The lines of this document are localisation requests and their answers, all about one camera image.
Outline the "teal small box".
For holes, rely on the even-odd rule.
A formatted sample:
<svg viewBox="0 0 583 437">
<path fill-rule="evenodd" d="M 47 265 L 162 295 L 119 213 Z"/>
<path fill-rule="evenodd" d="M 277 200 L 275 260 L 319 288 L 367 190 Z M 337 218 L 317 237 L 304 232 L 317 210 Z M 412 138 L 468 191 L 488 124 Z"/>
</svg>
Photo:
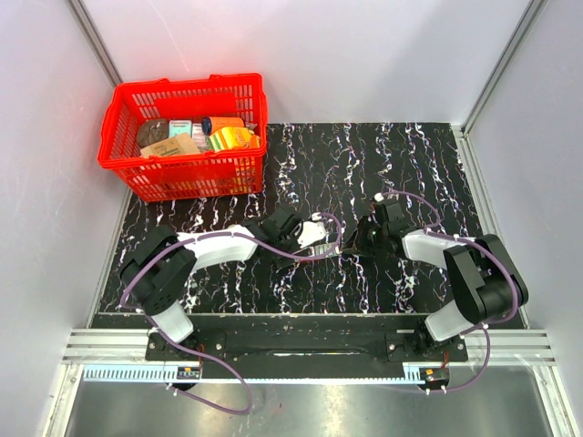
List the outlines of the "teal small box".
<svg viewBox="0 0 583 437">
<path fill-rule="evenodd" d="M 173 119 L 169 121 L 169 137 L 175 137 L 182 134 L 187 134 L 190 137 L 191 133 L 192 122 L 190 120 Z"/>
</svg>

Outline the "yellow orange snack box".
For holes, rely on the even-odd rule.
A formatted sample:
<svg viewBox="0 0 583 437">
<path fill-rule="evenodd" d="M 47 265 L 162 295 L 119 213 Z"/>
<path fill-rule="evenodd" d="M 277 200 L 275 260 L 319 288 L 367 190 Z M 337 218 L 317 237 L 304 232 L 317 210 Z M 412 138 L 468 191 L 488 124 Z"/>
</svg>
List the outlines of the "yellow orange snack box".
<svg viewBox="0 0 583 437">
<path fill-rule="evenodd" d="M 260 147 L 260 137 L 246 127 L 223 127 L 209 136 L 213 149 L 227 150 L 255 149 Z"/>
</svg>

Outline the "red plastic shopping basket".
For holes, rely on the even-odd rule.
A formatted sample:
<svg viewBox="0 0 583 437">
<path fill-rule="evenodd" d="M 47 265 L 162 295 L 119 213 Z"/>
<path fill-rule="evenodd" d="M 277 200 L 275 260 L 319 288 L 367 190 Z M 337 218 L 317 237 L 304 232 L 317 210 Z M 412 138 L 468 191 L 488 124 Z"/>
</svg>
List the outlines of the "red plastic shopping basket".
<svg viewBox="0 0 583 437">
<path fill-rule="evenodd" d="M 240 117 L 255 126 L 259 147 L 194 156 L 143 158 L 138 129 L 148 120 Z M 259 193 L 267 154 L 268 101 L 258 73 L 207 79 L 129 82 L 117 86 L 104 115 L 99 165 L 143 201 L 162 202 Z"/>
</svg>

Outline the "black marble pattern mat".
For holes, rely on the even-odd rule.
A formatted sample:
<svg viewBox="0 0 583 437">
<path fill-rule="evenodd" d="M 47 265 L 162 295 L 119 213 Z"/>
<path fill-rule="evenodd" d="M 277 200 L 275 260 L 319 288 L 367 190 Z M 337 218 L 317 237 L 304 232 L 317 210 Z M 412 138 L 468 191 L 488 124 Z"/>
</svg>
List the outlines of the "black marble pattern mat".
<svg viewBox="0 0 583 437">
<path fill-rule="evenodd" d="M 481 226 L 455 134 L 447 124 L 273 124 L 268 128 L 263 188 L 248 196 L 128 203 L 97 311 L 114 313 L 119 270 L 158 225 L 177 231 L 225 229 L 271 214 L 280 204 L 302 215 L 332 213 L 353 233 L 374 194 L 407 192 L 409 221 L 441 219 L 447 234 L 477 236 Z M 278 269 L 270 256 L 193 273 L 182 305 L 191 313 L 433 312 L 453 297 L 444 270 L 421 262 L 343 256 Z"/>
</svg>

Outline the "brown round cookie pack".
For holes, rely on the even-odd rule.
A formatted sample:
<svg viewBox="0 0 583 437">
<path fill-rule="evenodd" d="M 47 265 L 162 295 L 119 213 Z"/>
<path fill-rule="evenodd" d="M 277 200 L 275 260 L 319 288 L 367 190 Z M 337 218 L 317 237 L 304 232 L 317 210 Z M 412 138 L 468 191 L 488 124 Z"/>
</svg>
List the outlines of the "brown round cookie pack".
<svg viewBox="0 0 583 437">
<path fill-rule="evenodd" d="M 168 120 L 165 118 L 157 118 L 146 121 L 138 128 L 136 141 L 140 148 L 144 148 L 168 138 Z"/>
</svg>

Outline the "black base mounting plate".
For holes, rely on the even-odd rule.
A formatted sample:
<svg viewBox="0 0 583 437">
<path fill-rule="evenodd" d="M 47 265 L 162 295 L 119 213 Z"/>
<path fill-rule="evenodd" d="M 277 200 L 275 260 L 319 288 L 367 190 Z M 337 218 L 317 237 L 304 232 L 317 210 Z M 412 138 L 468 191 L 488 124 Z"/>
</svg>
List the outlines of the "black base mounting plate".
<svg viewBox="0 0 583 437">
<path fill-rule="evenodd" d="M 406 364 L 465 363 L 458 337 L 436 346 L 422 315 L 197 315 L 187 347 L 232 365 L 247 381 L 408 378 Z"/>
</svg>

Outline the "brown cardboard packet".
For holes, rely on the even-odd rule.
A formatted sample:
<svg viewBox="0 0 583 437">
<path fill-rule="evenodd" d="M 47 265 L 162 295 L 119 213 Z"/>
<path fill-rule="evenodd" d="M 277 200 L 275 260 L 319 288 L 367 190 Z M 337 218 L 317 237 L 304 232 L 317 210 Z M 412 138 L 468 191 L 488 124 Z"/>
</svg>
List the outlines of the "brown cardboard packet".
<svg viewBox="0 0 583 437">
<path fill-rule="evenodd" d="M 164 158 L 198 154 L 200 154 L 199 148 L 192 137 L 187 133 L 169 137 L 150 146 L 143 147 L 140 150 L 140 155 L 143 158 Z"/>
</svg>

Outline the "pink white small box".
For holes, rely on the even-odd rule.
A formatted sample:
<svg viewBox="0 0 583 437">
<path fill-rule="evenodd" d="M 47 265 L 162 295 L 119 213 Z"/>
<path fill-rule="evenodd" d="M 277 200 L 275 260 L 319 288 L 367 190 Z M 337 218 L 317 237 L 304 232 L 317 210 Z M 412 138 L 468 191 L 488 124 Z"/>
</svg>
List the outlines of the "pink white small box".
<svg viewBox="0 0 583 437">
<path fill-rule="evenodd" d="M 203 132 L 202 124 L 193 123 L 191 125 L 191 138 L 195 142 L 197 147 L 202 148 L 208 147 L 207 136 Z"/>
</svg>

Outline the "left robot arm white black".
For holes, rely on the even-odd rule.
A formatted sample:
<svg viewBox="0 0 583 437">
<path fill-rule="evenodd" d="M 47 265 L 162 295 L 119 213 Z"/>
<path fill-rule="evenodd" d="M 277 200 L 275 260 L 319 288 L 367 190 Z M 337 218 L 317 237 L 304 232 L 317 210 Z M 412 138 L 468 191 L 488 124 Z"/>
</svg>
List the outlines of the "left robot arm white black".
<svg viewBox="0 0 583 437">
<path fill-rule="evenodd" d="M 142 310 L 168 336 L 166 350 L 187 360 L 198 347 L 194 326 L 179 303 L 190 273 L 246 261 L 259 242 L 295 251 L 301 231 L 302 218 L 289 206 L 221 231 L 180 235 L 166 226 L 152 229 L 121 267 L 119 277 L 126 290 L 120 304 Z"/>
</svg>

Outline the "staple box red white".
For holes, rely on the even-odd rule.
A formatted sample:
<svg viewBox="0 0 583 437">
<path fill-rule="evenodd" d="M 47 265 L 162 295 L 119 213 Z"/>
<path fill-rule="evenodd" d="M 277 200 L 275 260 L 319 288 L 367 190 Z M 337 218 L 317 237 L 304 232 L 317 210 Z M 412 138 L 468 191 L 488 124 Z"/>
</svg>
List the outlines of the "staple box red white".
<svg viewBox="0 0 583 437">
<path fill-rule="evenodd" d="M 340 250 L 333 243 L 319 244 L 311 247 L 312 256 L 318 259 L 334 258 L 340 255 Z"/>
</svg>

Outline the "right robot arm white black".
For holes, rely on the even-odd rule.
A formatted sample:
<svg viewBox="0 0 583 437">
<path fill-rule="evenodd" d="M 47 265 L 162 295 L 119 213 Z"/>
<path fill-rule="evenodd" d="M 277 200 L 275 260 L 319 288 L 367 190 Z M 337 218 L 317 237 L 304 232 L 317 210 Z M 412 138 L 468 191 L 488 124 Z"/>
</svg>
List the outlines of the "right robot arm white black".
<svg viewBox="0 0 583 437">
<path fill-rule="evenodd" d="M 443 354 L 458 335 L 512 319 L 528 302 L 527 285 L 497 235 L 460 238 L 414 227 L 395 199 L 373 201 L 373 213 L 359 220 L 343 253 L 394 255 L 446 271 L 453 300 L 414 331 L 415 352 L 427 361 Z"/>
</svg>

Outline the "orange can blue lid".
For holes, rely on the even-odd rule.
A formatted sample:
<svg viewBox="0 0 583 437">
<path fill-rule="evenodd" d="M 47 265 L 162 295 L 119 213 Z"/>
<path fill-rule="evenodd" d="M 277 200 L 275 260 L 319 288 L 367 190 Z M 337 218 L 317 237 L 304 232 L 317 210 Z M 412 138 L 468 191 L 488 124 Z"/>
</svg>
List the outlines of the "orange can blue lid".
<svg viewBox="0 0 583 437">
<path fill-rule="evenodd" d="M 225 127 L 246 127 L 240 117 L 204 117 L 201 121 L 202 132 L 211 136 Z"/>
</svg>

